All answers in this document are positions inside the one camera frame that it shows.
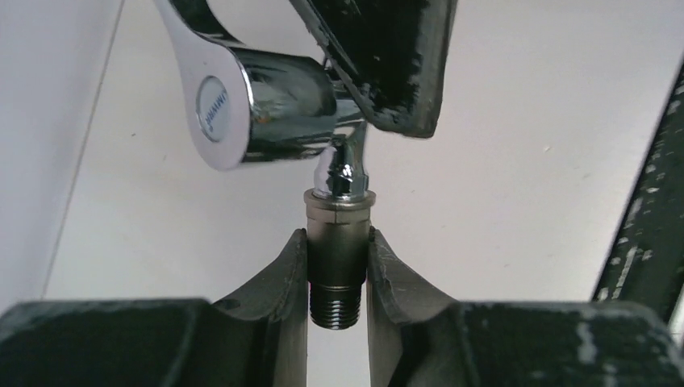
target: faucet valve body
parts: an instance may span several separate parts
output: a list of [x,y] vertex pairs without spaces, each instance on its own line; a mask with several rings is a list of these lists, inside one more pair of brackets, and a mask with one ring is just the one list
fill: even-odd
[[366,191],[349,201],[320,198],[314,192],[304,193],[311,319],[320,327],[342,330],[359,319],[375,193]]

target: chrome faucet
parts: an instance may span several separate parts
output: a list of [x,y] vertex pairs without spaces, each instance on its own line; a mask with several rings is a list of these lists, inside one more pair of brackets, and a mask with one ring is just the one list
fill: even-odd
[[304,198],[311,316],[321,327],[350,327],[359,317],[375,203],[359,106],[335,70],[246,47],[205,0],[156,5],[180,68],[192,140],[212,168],[320,156]]

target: black metal frame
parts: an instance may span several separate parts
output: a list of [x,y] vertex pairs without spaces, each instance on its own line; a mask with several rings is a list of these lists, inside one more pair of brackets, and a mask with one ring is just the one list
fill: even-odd
[[379,231],[368,324],[373,387],[684,383],[667,327],[643,306],[458,302],[406,266]]
[[594,301],[634,301],[672,317],[684,285],[684,64],[644,160]]
[[33,302],[0,319],[1,386],[304,386],[307,236],[213,305]]
[[290,0],[364,116],[435,133],[457,0]]

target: chipped paint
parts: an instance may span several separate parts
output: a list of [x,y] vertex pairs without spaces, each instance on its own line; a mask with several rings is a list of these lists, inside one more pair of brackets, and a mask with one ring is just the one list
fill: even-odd
[[643,198],[637,198],[629,207],[629,212],[627,214],[627,222],[625,222],[624,228],[629,228],[634,225],[634,218],[636,218],[636,215],[639,214],[639,210],[641,210],[641,203],[643,201]]
[[588,322],[580,322],[577,327],[577,334],[582,341],[578,347],[578,359],[582,364],[593,364],[596,362],[596,355],[599,350],[594,345],[594,335]]
[[598,292],[598,299],[599,301],[606,301],[608,298],[608,288],[601,288]]
[[672,103],[670,103],[670,104],[667,106],[667,113],[666,113],[666,114],[667,114],[667,115],[671,115],[671,114],[677,113],[677,109],[679,109],[679,107],[680,107],[681,105],[682,105],[682,102],[681,102],[681,101],[672,101]]
[[546,377],[546,372],[540,370],[532,371],[530,372],[530,377],[536,381],[540,381]]
[[603,371],[606,373],[606,376],[603,378],[603,385],[605,387],[616,387],[618,385],[617,378],[615,377],[615,374],[618,372],[617,367],[613,364],[605,363]]
[[627,275],[629,274],[629,270],[632,268],[632,262],[634,261],[634,256],[636,255],[636,246],[632,246],[632,248],[629,249],[627,252],[627,255],[625,256],[625,262],[624,266],[622,268],[622,272],[620,274],[620,277],[618,279],[618,283],[615,286],[615,291],[613,292],[612,299],[617,299],[619,297],[620,292],[622,291],[622,287],[624,285],[625,280],[627,279]]

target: threaded pipe fitting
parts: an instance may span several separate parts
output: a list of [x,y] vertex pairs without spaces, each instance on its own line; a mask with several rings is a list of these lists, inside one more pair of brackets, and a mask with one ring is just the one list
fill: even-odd
[[361,312],[361,287],[311,286],[311,320],[326,329],[341,331],[354,326]]
[[311,319],[332,330],[352,327],[359,320],[375,193],[351,202],[319,198],[309,189],[304,201]]

